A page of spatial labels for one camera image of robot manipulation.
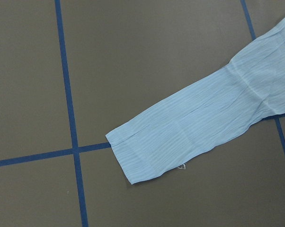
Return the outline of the light blue shirt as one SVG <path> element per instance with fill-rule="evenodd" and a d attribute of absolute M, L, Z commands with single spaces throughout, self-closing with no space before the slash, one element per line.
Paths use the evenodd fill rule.
<path fill-rule="evenodd" d="M 285 18 L 211 75 L 106 135 L 131 184 L 157 178 L 285 114 Z"/>

